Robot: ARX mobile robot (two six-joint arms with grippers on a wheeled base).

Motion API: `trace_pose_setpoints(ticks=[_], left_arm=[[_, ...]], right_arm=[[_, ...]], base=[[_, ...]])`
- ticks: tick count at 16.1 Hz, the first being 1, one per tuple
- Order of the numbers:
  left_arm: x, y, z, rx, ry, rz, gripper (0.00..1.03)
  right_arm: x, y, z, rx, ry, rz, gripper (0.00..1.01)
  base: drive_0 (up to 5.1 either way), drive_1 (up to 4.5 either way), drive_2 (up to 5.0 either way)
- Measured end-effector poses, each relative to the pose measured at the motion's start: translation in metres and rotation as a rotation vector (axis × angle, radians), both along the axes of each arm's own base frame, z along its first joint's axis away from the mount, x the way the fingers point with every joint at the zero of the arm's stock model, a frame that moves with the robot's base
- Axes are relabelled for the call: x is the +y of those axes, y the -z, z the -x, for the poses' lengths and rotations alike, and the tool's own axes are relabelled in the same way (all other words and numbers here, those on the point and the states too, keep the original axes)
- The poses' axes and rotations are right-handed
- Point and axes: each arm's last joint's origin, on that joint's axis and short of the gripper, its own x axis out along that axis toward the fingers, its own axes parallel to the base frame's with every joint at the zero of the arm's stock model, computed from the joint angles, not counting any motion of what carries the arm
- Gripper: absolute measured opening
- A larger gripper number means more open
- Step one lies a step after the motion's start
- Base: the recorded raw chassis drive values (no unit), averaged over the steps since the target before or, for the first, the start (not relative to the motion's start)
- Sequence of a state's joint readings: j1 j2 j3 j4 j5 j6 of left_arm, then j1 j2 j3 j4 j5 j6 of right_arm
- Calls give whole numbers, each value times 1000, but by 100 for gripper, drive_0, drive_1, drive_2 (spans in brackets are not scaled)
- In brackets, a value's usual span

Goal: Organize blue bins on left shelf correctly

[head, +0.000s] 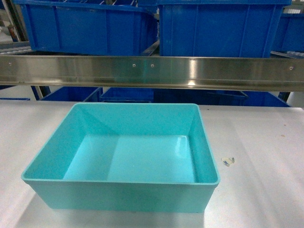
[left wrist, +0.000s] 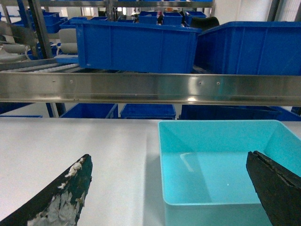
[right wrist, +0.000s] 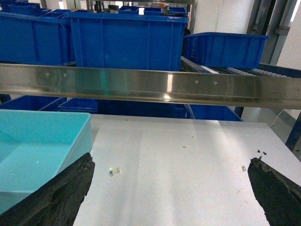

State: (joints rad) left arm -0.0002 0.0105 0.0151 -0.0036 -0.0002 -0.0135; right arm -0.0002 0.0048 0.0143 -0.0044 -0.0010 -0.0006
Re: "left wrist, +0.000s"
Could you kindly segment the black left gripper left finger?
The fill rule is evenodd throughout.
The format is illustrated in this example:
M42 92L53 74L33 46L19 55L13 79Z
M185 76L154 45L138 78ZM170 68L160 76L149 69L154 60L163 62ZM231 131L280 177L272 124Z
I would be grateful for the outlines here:
M76 226L92 181L92 157L83 155L16 211L2 226Z

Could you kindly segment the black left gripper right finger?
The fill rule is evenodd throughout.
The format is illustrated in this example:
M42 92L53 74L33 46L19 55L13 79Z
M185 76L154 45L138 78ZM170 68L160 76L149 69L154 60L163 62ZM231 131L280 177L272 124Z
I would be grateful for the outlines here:
M301 177L266 155L248 152L246 169L274 226L301 224Z

